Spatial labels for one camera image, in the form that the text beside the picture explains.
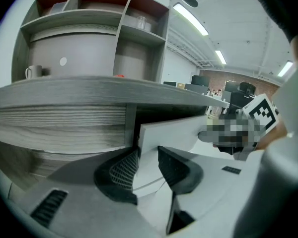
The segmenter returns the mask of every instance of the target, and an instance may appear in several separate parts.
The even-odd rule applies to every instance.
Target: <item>black vent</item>
[[[236,169],[236,168],[232,168],[232,167],[229,167],[229,166],[226,166],[226,167],[222,168],[222,170],[230,172],[230,173],[234,173],[234,174],[237,174],[237,175],[239,175],[239,173],[241,172],[241,169]]]
[[[135,173],[138,169],[138,153],[135,151],[122,159],[109,171],[111,180],[123,189],[132,190]]]
[[[201,182],[203,171],[198,164],[184,157],[190,153],[183,151],[180,156],[181,151],[170,149],[158,146],[159,169],[176,195],[190,193]]]
[[[53,190],[34,210],[31,217],[47,228],[67,194],[61,190]]]
[[[138,169],[138,147],[117,150],[120,154],[103,164],[94,172],[97,188],[115,202],[137,205],[133,194],[134,175]]]
[[[159,169],[170,188],[185,179],[190,173],[188,166],[169,154],[160,151],[158,159]]]

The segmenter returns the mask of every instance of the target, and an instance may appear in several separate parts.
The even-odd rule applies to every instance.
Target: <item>brown brick wall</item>
[[[236,83],[248,82],[256,86],[256,92],[255,92],[256,95],[266,93],[266,95],[270,100],[273,94],[279,88],[279,86],[268,83],[263,80],[259,80],[256,78],[247,77],[247,76],[243,76],[235,73],[229,73],[229,72],[200,70],[200,75],[210,78],[210,84],[209,84],[210,90],[223,89],[223,86],[225,85],[225,81],[227,80],[236,81]]]

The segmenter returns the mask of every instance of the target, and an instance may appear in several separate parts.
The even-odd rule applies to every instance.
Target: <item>wooden shelving unit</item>
[[[165,43],[164,38],[152,32],[128,25],[121,26],[120,37],[150,47]]]
[[[55,4],[59,11],[51,11]],[[145,29],[137,28],[139,16],[147,20]],[[12,82],[25,79],[30,65],[41,65],[51,76],[124,75],[160,82],[168,19],[169,9],[153,0],[36,0],[15,43]],[[62,57],[68,61],[64,67]]]
[[[102,9],[68,10],[34,19],[21,26],[29,34],[73,24],[102,24],[118,27],[122,13]]]

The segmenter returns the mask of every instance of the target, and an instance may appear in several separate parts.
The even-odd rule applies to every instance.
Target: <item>gray wood grain surface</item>
[[[164,66],[166,42],[157,46],[153,53],[153,61],[151,65],[151,80],[160,83]]]
[[[103,24],[118,26],[121,12],[101,9],[67,10],[46,15],[21,26],[27,33],[37,33],[53,27],[73,24]]]
[[[86,159],[99,154],[106,154],[106,152],[92,154],[52,154],[32,150],[31,154],[33,162],[29,172],[37,176],[47,177],[67,163]]]
[[[0,110],[0,124],[24,127],[125,124],[125,105],[40,106]]]
[[[115,65],[115,60],[116,60],[116,57],[119,56],[119,54],[117,54],[117,51],[119,51],[119,46],[118,46],[118,42],[119,42],[119,35],[120,35],[120,31],[121,31],[121,28],[122,28],[122,25],[123,25],[123,21],[124,21],[124,18],[126,17],[126,12],[127,12],[127,9],[128,9],[128,6],[130,4],[130,1],[131,0],[128,0],[127,1],[127,4],[123,10],[123,14],[122,14],[122,17],[120,19],[120,22],[119,22],[119,25],[118,25],[118,29],[117,29],[117,35],[116,35],[116,38],[115,38],[115,42],[114,42],[114,50],[113,50],[113,55],[115,57],[114,59],[114,62],[113,62],[113,67],[114,67],[114,70],[113,70],[113,75],[120,75],[119,73],[119,69],[120,67]]]
[[[70,33],[100,33],[100,34],[117,34],[117,27],[96,24],[75,24],[50,28],[31,35],[31,42],[44,39],[47,37],[70,34]]]
[[[122,25],[120,37],[150,47],[155,47],[165,42],[164,38],[152,32],[128,25]]]
[[[158,22],[157,35],[162,38],[168,37],[170,11],[168,11]]]
[[[0,88],[0,109],[117,103],[223,107],[222,101],[199,93],[118,77],[42,77]]]
[[[93,153],[124,146],[125,125],[43,128],[0,124],[0,141],[29,149]]]
[[[22,25],[39,18],[41,13],[42,13],[41,5],[38,3],[37,0],[35,0],[31,5],[31,7],[29,8],[28,13],[26,14],[22,22]]]
[[[0,169],[18,187],[27,190],[38,179],[30,174],[33,161],[30,149],[0,142]]]
[[[113,10],[117,12],[124,12],[126,6],[113,4],[113,3],[104,3],[104,2],[82,2],[79,9],[102,9],[102,10]]]
[[[67,0],[62,11],[78,9],[78,2],[79,2],[79,0]]]

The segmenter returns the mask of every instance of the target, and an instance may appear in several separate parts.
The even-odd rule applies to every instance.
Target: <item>office chair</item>
[[[227,113],[222,119],[235,119],[236,110],[242,109],[254,99],[256,87],[250,83],[241,82],[238,91],[234,91],[230,95],[230,103]]]

